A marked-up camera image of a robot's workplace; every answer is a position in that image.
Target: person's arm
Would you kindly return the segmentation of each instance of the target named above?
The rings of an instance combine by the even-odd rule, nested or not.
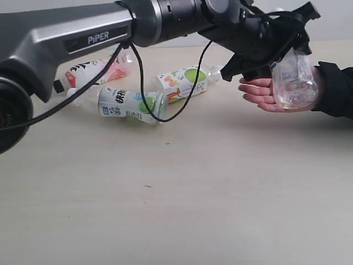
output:
[[[314,75],[322,87],[318,104],[312,109],[333,117],[353,119],[353,67],[340,70],[334,63],[319,62]]]

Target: beige tabletop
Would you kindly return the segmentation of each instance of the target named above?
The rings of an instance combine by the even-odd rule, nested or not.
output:
[[[352,43],[312,47],[352,64]],[[146,80],[201,51],[141,49]],[[353,264],[353,121],[265,113],[238,80],[158,127],[70,107],[33,126],[0,157],[0,264]],[[138,72],[110,84],[137,91]]]

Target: hand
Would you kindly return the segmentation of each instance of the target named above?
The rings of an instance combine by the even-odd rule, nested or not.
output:
[[[319,87],[319,96],[312,105],[302,109],[284,109],[280,105],[276,104],[273,94],[273,81],[271,78],[255,79],[247,81],[240,79],[239,90],[245,92],[243,98],[246,101],[257,104],[258,107],[266,112],[274,113],[294,113],[294,112],[305,112],[312,110],[318,101],[321,99],[324,90],[324,81],[319,75],[316,68],[313,68],[313,76]]]

